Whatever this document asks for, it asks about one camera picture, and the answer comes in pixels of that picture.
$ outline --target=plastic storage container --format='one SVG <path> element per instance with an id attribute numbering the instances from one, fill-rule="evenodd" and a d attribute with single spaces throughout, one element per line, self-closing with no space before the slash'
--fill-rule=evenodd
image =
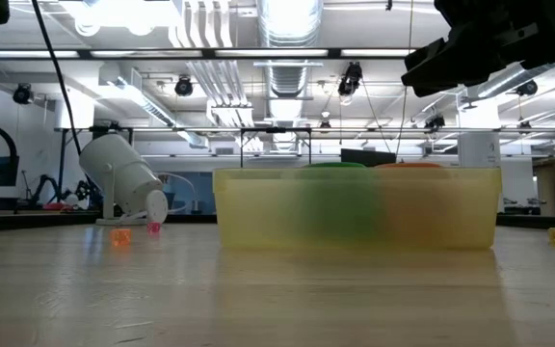
<path id="1" fill-rule="evenodd" d="M 493 244 L 500 191 L 497 169 L 214 174 L 226 248 L 486 249 Z"/>

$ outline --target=fluorescent light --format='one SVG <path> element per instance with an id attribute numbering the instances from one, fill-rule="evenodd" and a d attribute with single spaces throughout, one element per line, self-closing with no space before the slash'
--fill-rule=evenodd
<path id="1" fill-rule="evenodd" d="M 79 58 L 78 52 L 72 50 L 56 50 L 57 58 Z M 0 50 L 0 59 L 43 59 L 50 58 L 47 50 Z"/>
<path id="2" fill-rule="evenodd" d="M 184 128 L 185 131 L 191 132 L 241 132 L 239 128 Z"/>
<path id="3" fill-rule="evenodd" d="M 406 58 L 414 49 L 342 49 L 342 57 Z"/>
<path id="4" fill-rule="evenodd" d="M 254 62 L 254 67 L 323 67 L 321 62 Z"/>
<path id="5" fill-rule="evenodd" d="M 134 128 L 138 132 L 172 132 L 171 128 Z"/>
<path id="6" fill-rule="evenodd" d="M 196 49 L 174 49 L 174 50 L 93 50 L 91 54 L 95 58 L 201 58 L 202 52 Z"/>
<path id="7" fill-rule="evenodd" d="M 218 49 L 216 57 L 327 57 L 327 49 Z"/>

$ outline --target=black cable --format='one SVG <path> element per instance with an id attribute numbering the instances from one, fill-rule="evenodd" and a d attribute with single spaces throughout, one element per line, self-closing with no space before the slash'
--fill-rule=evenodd
<path id="1" fill-rule="evenodd" d="M 38 0 L 31 0 L 32 5 L 34 5 L 34 11 L 36 12 L 36 18 L 38 19 L 38 24 L 40 25 L 40 30 L 42 31 L 42 36 L 44 37 L 44 43 L 46 43 L 46 48 L 50 54 L 50 59 L 55 66 L 55 72 L 57 73 L 57 79 L 59 80 L 59 87 L 62 89 L 62 94 L 64 95 L 64 102 L 66 103 L 67 115 L 69 116 L 69 127 L 72 130 L 72 138 L 74 140 L 74 145 L 76 146 L 76 151 L 78 155 L 81 155 L 81 145 L 78 142 L 78 137 L 76 136 L 76 127 L 74 126 L 74 116 L 72 115 L 72 105 L 69 102 L 69 96 L 67 95 L 66 82 L 64 81 L 64 75 L 62 74 L 62 69 L 59 66 L 57 57 L 55 56 L 55 50 L 53 49 L 53 44 L 48 37 L 48 32 L 46 31 L 46 25 L 44 25 L 44 18 L 42 18 L 42 12 L 40 10 L 40 5 L 38 5 Z"/>

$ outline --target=table surface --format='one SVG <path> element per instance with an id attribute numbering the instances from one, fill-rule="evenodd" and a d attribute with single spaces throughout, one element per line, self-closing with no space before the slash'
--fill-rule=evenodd
<path id="1" fill-rule="evenodd" d="M 555 247 L 500 227 L 493 250 L 233 252 L 216 226 L 0 232 L 0 347 L 554 346 Z"/>

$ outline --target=monitor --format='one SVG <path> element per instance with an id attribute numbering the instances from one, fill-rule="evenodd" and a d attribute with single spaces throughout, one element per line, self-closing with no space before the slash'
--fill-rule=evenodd
<path id="1" fill-rule="evenodd" d="M 0 157 L 0 187 L 14 187 L 18 174 L 18 161 L 11 166 L 10 157 Z"/>
<path id="2" fill-rule="evenodd" d="M 372 150 L 342 149 L 342 163 L 358 163 L 368 168 L 384 164 L 395 164 L 397 156 L 393 153 Z"/>

